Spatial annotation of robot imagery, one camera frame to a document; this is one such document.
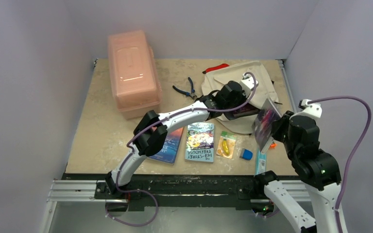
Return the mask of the book with orange cover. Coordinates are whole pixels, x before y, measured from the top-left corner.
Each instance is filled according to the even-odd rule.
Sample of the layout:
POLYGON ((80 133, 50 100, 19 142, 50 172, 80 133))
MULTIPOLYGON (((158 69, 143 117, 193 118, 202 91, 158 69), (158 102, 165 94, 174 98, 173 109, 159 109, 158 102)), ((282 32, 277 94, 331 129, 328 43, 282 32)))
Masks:
POLYGON ((184 128, 179 128, 169 133, 160 152, 150 156, 149 159, 173 165, 176 160, 183 131, 184 128))

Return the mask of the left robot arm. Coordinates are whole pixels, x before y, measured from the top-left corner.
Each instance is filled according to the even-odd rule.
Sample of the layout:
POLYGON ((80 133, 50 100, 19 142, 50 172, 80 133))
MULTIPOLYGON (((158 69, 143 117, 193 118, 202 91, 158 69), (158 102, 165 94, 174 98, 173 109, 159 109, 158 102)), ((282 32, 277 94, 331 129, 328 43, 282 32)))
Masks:
POLYGON ((229 81, 215 95, 204 95, 179 110, 168 113, 148 111, 127 143, 127 155, 117 168, 106 175, 106 192, 112 198, 121 198, 135 171, 146 158, 160 152, 168 134, 189 124, 205 122, 242 108, 254 96, 257 86, 256 79, 229 81))

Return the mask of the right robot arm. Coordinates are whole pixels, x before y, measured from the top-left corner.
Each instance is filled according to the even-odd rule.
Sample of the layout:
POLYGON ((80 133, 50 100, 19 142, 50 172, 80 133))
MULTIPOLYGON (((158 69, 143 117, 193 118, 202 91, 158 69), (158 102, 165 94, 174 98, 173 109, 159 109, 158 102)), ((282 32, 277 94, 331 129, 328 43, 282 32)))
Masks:
POLYGON ((336 159, 320 149, 315 119, 286 111, 272 123, 272 137, 284 144, 291 165, 304 183, 314 215, 308 214, 284 188, 273 171, 254 178, 253 191, 267 197, 297 233, 343 233, 345 220, 337 197, 341 175, 336 159))

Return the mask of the treehouse storey paperback book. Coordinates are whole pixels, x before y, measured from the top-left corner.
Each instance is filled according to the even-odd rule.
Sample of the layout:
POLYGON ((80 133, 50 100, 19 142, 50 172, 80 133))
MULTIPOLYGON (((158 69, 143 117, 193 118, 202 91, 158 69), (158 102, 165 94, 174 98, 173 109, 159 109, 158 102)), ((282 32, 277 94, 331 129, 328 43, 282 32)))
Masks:
POLYGON ((187 126, 185 160, 190 162, 214 162, 215 125, 207 122, 187 126))

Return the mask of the dark blue space book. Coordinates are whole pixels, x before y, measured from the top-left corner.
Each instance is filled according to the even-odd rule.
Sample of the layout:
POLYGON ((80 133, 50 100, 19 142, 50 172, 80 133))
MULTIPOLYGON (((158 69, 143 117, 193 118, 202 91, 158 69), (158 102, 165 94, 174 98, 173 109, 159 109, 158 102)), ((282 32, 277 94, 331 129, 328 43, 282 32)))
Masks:
POLYGON ((273 143, 272 123, 280 118, 281 114, 275 103, 267 98, 252 124, 255 141, 262 154, 265 154, 273 143))

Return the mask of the cream canvas backpack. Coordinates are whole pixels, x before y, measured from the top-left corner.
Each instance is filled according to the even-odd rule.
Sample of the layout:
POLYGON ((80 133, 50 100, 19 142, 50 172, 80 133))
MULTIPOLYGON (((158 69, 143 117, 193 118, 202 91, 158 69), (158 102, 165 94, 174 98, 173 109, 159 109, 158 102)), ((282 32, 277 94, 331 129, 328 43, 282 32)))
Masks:
MULTIPOLYGON (((240 106, 250 97, 246 97, 239 84, 243 74, 251 74, 258 80, 258 87, 254 89, 254 96, 248 102, 257 108, 257 113, 267 98, 274 103, 282 104, 288 99, 287 94, 280 94, 283 88, 281 81, 270 73, 261 61, 249 61, 229 65, 229 67, 204 74, 201 85, 203 95, 212 95, 217 107, 232 109, 240 106)), ((225 113, 215 112, 216 120, 227 130, 238 134, 251 134, 252 124, 257 115, 228 120, 225 113)))

